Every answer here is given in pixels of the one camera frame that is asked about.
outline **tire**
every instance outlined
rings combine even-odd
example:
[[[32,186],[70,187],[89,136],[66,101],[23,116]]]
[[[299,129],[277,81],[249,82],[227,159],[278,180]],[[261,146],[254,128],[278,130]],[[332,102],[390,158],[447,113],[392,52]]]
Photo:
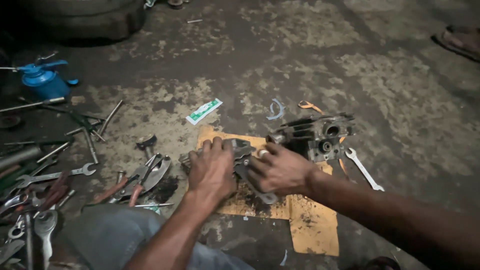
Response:
[[[145,23],[144,0],[22,0],[21,6],[56,40],[120,40]]]

